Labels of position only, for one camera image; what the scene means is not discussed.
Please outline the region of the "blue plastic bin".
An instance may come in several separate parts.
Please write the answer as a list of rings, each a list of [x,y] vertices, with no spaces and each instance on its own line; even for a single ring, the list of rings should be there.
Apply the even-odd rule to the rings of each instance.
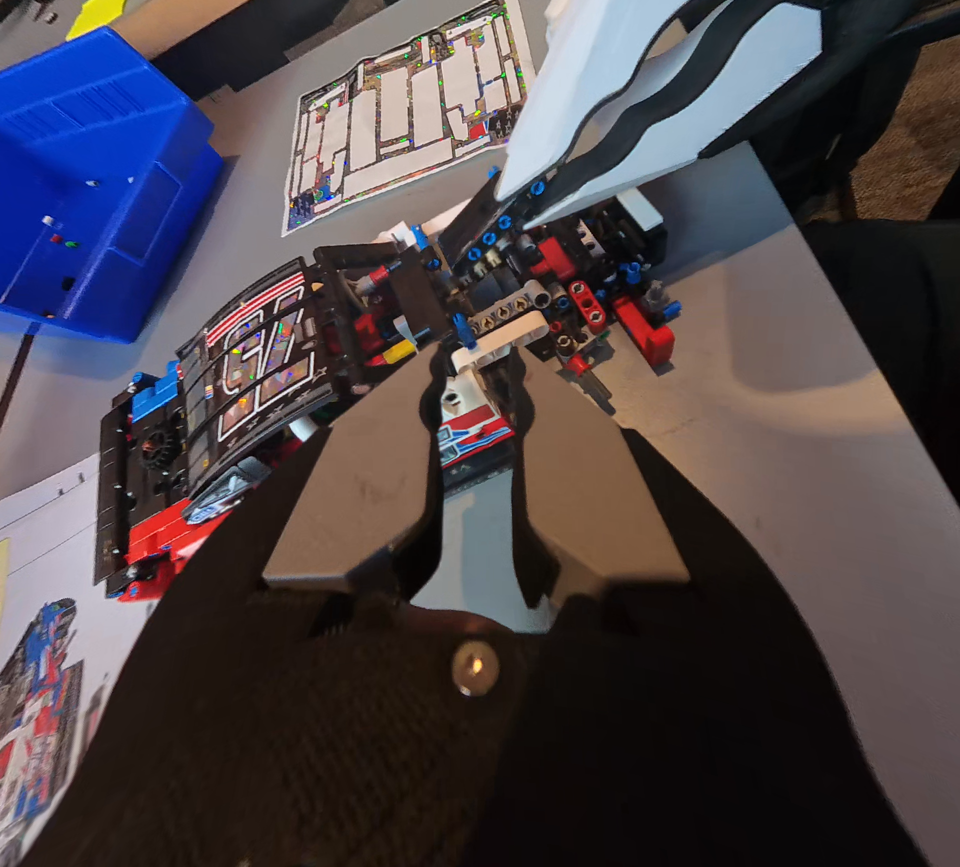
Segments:
[[[1,308],[134,342],[223,167],[198,105],[111,28],[1,75]]]

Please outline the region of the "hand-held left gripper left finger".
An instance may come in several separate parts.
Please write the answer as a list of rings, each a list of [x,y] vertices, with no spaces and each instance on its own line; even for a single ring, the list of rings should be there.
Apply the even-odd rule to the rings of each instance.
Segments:
[[[272,588],[410,600],[442,551],[445,348],[427,345],[337,418],[263,570]]]

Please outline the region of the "yellow paper note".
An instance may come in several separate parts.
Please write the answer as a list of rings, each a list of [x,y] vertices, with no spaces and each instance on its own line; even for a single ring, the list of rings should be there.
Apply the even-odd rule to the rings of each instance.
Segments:
[[[124,14],[128,0],[86,0],[65,35],[67,42],[109,26]]]

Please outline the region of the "toy car chassis parts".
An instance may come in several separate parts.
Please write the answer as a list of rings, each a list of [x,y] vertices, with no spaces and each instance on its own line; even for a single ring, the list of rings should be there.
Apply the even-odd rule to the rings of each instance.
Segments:
[[[671,362],[680,302],[651,276],[666,256],[663,217],[634,188],[501,238],[465,276],[437,239],[470,198],[411,239],[433,269],[435,299],[452,329],[451,372],[488,382],[511,351],[554,361],[597,405],[612,398],[594,369],[620,326],[652,369]]]

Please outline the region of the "holographic sticker sheet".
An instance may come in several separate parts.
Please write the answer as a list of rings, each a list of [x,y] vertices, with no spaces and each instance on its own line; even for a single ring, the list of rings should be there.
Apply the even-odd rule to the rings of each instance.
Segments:
[[[282,236],[501,147],[535,78],[520,0],[484,0],[301,94]]]

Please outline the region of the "open instruction book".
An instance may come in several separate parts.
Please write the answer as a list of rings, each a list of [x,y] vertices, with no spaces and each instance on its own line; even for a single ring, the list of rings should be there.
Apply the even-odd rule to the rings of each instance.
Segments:
[[[63,800],[157,604],[91,585],[78,537],[2,539],[1,856],[18,865]]]

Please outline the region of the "red toy race car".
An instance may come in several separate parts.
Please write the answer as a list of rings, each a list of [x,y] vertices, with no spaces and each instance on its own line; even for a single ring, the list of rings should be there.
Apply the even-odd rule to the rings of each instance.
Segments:
[[[294,258],[221,307],[162,376],[131,377],[100,423],[92,582],[105,598],[159,599],[247,495],[419,349],[478,345],[535,308],[507,240],[459,275],[414,236]]]

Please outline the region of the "light grey desk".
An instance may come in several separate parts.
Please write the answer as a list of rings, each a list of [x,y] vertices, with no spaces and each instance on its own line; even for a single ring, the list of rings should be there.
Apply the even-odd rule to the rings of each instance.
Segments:
[[[615,417],[690,575],[546,634],[263,571],[330,429],[174,576],[21,865],[958,865],[958,505],[798,227],[679,282],[664,384]]]

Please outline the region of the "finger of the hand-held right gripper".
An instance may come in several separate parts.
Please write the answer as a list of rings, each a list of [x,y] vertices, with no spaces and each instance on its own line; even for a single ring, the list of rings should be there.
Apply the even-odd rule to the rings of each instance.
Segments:
[[[627,89],[651,46],[691,1],[567,0],[510,135],[498,201],[567,159],[587,121]]]
[[[821,54],[821,10],[800,0],[729,0],[590,121],[597,140],[535,198],[538,226],[694,163]]]

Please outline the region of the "black brick assembly blue pins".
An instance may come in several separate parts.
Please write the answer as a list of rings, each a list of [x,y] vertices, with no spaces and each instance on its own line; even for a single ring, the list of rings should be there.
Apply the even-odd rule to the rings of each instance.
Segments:
[[[486,183],[439,234],[438,249],[453,274],[464,277],[483,261],[501,238],[521,233],[535,213],[546,190],[540,177],[508,200],[498,201],[496,190],[501,171],[493,168]]]

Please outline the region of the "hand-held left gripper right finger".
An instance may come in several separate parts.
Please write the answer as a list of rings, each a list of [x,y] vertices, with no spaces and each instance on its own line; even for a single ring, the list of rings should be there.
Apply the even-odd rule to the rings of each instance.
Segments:
[[[512,561],[529,608],[690,582],[617,423],[528,349],[510,352]]]

